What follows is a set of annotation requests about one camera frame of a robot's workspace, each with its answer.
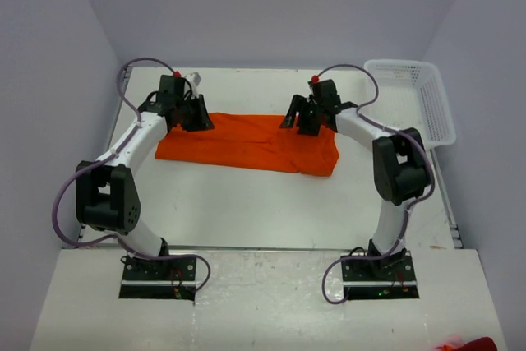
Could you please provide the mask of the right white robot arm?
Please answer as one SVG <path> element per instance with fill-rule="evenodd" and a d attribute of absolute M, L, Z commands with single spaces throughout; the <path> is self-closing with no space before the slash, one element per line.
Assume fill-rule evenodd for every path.
<path fill-rule="evenodd" d="M 385 279 L 395 271 L 393 255 L 405 250 L 410 211 L 432 195 L 435 178 L 415 128 L 397 130 L 359 113 L 358 105 L 341 100 L 332 80 L 309 82 L 311 93 L 294 95 L 280 126 L 317 136 L 323 127 L 356 141 L 372 154 L 373 182 L 381 211 L 367 255 L 367 271 Z"/>

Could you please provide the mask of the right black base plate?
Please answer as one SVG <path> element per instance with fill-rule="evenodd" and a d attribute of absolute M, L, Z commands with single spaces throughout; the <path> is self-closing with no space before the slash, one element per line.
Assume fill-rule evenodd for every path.
<path fill-rule="evenodd" d="M 346 301 L 420 298 L 410 252 L 403 251 L 383 261 L 366 260 L 360 250 L 353 256 L 355 260 L 341 264 Z"/>

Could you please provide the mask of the red cloth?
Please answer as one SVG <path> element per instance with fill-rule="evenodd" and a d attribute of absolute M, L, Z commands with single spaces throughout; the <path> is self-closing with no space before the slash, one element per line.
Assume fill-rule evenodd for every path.
<path fill-rule="evenodd" d="M 435 351 L 497 351 L 498 348 L 493 339 L 482 337 L 464 342 L 459 338 L 450 338 L 435 346 Z"/>

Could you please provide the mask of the orange t shirt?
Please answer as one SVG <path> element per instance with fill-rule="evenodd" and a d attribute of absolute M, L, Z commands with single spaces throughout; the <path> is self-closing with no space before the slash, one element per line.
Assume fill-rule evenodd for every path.
<path fill-rule="evenodd" d="M 307 136 L 282 128 L 279 115 L 212 113 L 211 119 L 212 130 L 172 129 L 155 158 L 315 177 L 331 176 L 339 160 L 335 133 L 325 127 Z"/>

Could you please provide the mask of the white plastic basket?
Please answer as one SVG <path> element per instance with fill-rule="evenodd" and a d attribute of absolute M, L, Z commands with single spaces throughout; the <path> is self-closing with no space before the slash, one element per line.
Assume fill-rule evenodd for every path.
<path fill-rule="evenodd" d="M 377 100 L 362 110 L 388 127 L 419 130 L 428 150 L 453 145 L 456 131 L 438 68 L 429 62 L 372 59 L 364 68 L 378 87 Z"/>

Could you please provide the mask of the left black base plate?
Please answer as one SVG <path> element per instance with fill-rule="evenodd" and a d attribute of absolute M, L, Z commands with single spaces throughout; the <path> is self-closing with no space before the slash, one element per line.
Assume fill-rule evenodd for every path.
<path fill-rule="evenodd" d="M 147 261 L 122 256 L 120 299 L 187 300 L 196 297 L 196 258 Z"/>

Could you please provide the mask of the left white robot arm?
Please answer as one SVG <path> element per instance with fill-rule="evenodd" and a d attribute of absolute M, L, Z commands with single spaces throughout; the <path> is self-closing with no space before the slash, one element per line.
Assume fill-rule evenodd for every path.
<path fill-rule="evenodd" d="M 148 154 L 177 126 L 185 132 L 214 128 L 197 92 L 197 72 L 162 75 L 159 88 L 137 109 L 131 126 L 95 162 L 82 161 L 75 181 L 77 220 L 114 237 L 131 254 L 143 259 L 141 269 L 162 279 L 171 268 L 167 244 L 141 218 L 135 176 Z"/>

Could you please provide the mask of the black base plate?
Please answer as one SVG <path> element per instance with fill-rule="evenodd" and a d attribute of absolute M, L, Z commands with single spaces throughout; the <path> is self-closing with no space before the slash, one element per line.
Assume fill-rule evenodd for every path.
<path fill-rule="evenodd" d="M 196 297 L 196 258 L 147 261 L 122 256 L 120 299 L 187 300 Z"/>
<path fill-rule="evenodd" d="M 410 252 L 403 251 L 383 261 L 366 260 L 360 250 L 353 256 L 355 260 L 341 264 L 346 301 L 420 298 Z"/>

